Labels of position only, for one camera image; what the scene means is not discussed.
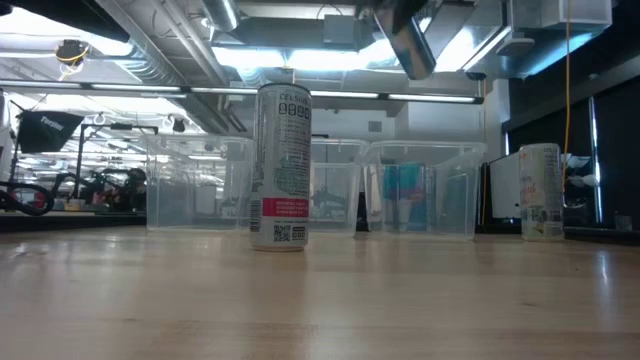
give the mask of plastic container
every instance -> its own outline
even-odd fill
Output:
[[[367,148],[368,144],[360,140],[312,140],[310,232],[355,235],[362,160]]]
[[[147,227],[249,228],[253,142],[218,136],[147,138]]]
[[[373,143],[364,164],[369,230],[472,239],[485,152],[480,143]]]

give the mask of fluorescent light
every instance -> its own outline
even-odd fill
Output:
[[[47,53],[47,52],[42,52],[42,53],[38,53],[38,52],[20,52],[20,51],[2,51],[0,52],[0,58],[16,58],[16,59],[42,59],[42,58],[49,58],[49,57],[55,57],[56,54],[54,53]]]
[[[111,138],[113,138],[113,136],[111,136],[111,135],[107,134],[107,133],[106,133],[106,132],[104,132],[104,131],[98,131],[98,132],[96,133],[96,135],[98,135],[98,136],[100,136],[100,137],[103,137],[103,138],[105,138],[105,139],[111,139]]]
[[[436,72],[458,71],[473,56],[473,34],[469,29],[462,28],[444,48],[436,62]]]
[[[186,99],[187,94],[162,94],[162,93],[141,93],[142,97],[150,98],[167,98],[167,99]]]
[[[191,88],[194,93],[227,94],[227,95],[256,95],[258,89],[242,88]]]
[[[471,69],[478,61],[482,60],[489,51],[493,50],[507,35],[511,33],[511,26],[507,26],[502,29],[502,31],[495,37],[491,42],[489,42],[485,47],[483,47],[477,54],[475,54],[469,61],[462,67],[464,70]]]
[[[351,98],[351,99],[377,99],[377,93],[358,93],[348,91],[311,91],[311,96],[332,97],[332,98]]]
[[[424,34],[425,31],[427,31],[427,28],[429,27],[429,24],[431,24],[431,18],[430,17],[426,17],[422,20],[420,20],[420,32],[422,32]]]
[[[134,46],[129,43],[109,39],[99,35],[89,36],[87,41],[94,48],[107,56],[126,56],[133,52]]]
[[[464,104],[470,104],[476,101],[475,98],[467,97],[467,96],[414,95],[414,94],[389,94],[389,100],[452,102],[452,103],[464,103]]]
[[[332,50],[295,50],[287,66],[298,70],[347,71],[367,66],[357,52]]]
[[[0,80],[0,86],[14,86],[26,88],[58,88],[58,89],[79,89],[80,84],[65,83],[56,81],[23,81],[23,80]]]
[[[273,49],[229,49],[211,48],[216,59],[222,65],[239,69],[258,67],[283,67],[284,58],[278,50]]]
[[[193,160],[222,160],[219,156],[200,156],[200,155],[192,155],[189,156],[190,159]]]
[[[78,153],[75,151],[60,151],[60,152],[43,152],[42,155],[54,156],[54,157],[64,157],[64,158],[72,158],[75,159],[78,157]],[[127,160],[138,160],[138,161],[146,161],[147,155],[145,154],[118,154],[118,153],[106,153],[106,152],[83,152],[82,158],[103,158],[103,157],[118,157]],[[167,160],[169,157],[167,155],[157,155],[158,161],[162,162],[162,160]]]
[[[40,162],[34,158],[25,158],[25,159],[20,159],[19,160],[21,163],[23,164],[31,164],[31,165],[35,165],[35,164],[39,164]]]
[[[178,86],[148,86],[148,85],[123,85],[123,84],[92,84],[96,90],[133,90],[133,91],[147,91],[147,92],[171,92],[180,91]]]
[[[359,56],[366,64],[396,59],[396,53],[393,51],[389,40],[386,38],[380,39],[360,50]]]

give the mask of barcode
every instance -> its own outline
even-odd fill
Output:
[[[291,241],[291,225],[274,225],[273,242]]]
[[[260,221],[262,220],[262,200],[254,200],[251,202],[249,230],[252,232],[260,232]]]

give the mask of drink can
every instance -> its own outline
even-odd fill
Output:
[[[562,171],[557,144],[520,149],[520,211],[525,240],[562,240]]]
[[[258,90],[251,183],[251,245],[300,251],[308,243],[311,94],[302,86]]]

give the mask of wooden tabletop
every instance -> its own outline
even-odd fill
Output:
[[[640,358],[640,251],[142,228],[0,234],[0,359]]]

